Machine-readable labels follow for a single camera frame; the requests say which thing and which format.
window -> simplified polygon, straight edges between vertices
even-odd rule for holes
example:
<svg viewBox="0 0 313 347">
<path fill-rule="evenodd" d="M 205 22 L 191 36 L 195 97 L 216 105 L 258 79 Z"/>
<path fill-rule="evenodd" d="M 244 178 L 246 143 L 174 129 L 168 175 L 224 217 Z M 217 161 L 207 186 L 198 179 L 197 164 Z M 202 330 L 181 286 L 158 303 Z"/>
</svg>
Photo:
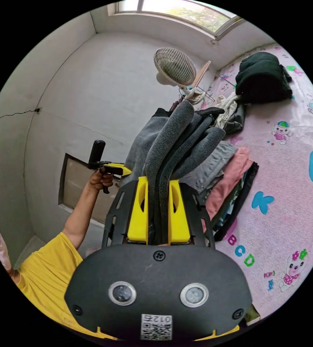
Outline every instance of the window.
<svg viewBox="0 0 313 347">
<path fill-rule="evenodd" d="M 60 178 L 59 204 L 75 208 L 80 195 L 94 171 L 89 170 L 86 164 L 68 154 L 65 160 Z M 119 178 L 113 178 L 113 186 L 109 188 L 109 194 L 100 192 L 92 213 L 92 218 L 100 223 L 105 223 L 106 215 L 119 190 Z"/>
<path fill-rule="evenodd" d="M 124 0 L 116 13 L 158 14 L 191 23 L 214 36 L 222 34 L 242 18 L 222 8 L 193 0 Z"/>
</svg>

woman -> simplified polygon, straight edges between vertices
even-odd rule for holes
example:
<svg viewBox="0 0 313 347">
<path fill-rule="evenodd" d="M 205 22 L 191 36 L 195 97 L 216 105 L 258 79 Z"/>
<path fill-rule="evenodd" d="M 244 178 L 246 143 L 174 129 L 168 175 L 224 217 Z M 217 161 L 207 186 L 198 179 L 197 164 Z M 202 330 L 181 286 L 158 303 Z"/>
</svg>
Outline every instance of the woman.
<svg viewBox="0 0 313 347">
<path fill-rule="evenodd" d="M 72 330 L 99 338 L 114 339 L 80 326 L 70 313 L 64 294 L 76 267 L 82 262 L 78 248 L 88 230 L 97 195 L 103 186 L 113 185 L 112 175 L 94 172 L 83 189 L 78 204 L 63 231 L 20 266 L 12 268 L 8 250 L 0 233 L 0 261 L 22 293 L 43 314 Z"/>
</svg>

tree foliage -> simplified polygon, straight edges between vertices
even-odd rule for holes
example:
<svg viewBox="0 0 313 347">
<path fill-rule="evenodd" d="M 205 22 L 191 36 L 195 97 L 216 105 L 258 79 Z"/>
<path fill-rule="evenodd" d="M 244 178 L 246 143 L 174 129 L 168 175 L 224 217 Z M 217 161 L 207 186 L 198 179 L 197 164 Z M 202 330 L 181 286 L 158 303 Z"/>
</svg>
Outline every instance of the tree foliage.
<svg viewBox="0 0 313 347">
<path fill-rule="evenodd" d="M 197 11 L 186 8 L 173 8 L 167 14 L 186 19 L 213 32 L 228 21 L 227 17 L 205 7 Z"/>
</svg>

camera lens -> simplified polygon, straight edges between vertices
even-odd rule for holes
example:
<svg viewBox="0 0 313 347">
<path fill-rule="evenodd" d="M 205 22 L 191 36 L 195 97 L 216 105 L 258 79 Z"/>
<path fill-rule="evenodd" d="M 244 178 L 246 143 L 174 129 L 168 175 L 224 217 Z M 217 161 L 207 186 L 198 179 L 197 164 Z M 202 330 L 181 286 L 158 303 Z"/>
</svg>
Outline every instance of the camera lens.
<svg viewBox="0 0 313 347">
<path fill-rule="evenodd" d="M 117 286 L 113 289 L 113 298 L 121 303 L 131 299 L 132 292 L 127 286 Z"/>
<path fill-rule="evenodd" d="M 113 283 L 108 290 L 110 300 L 120 306 L 131 305 L 136 300 L 136 294 L 133 285 L 123 281 Z"/>
<path fill-rule="evenodd" d="M 192 304 L 199 303 L 204 297 L 203 290 L 198 287 L 193 287 L 188 289 L 188 291 L 185 293 L 185 298 L 187 301 L 189 301 Z"/>
<path fill-rule="evenodd" d="M 180 294 L 181 302 L 187 307 L 199 307 L 208 299 L 208 289 L 201 283 L 192 283 L 185 286 Z"/>
</svg>

hand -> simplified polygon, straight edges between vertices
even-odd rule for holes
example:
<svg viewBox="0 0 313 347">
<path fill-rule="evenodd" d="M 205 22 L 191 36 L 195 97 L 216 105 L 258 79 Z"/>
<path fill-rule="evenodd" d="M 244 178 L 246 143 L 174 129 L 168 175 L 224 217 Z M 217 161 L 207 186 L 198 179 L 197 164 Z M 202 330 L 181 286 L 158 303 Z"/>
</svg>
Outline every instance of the hand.
<svg viewBox="0 0 313 347">
<path fill-rule="evenodd" d="M 89 179 L 89 187 L 95 192 L 99 192 L 105 187 L 113 185 L 113 176 L 110 173 L 101 173 L 99 170 L 95 171 Z"/>
</svg>

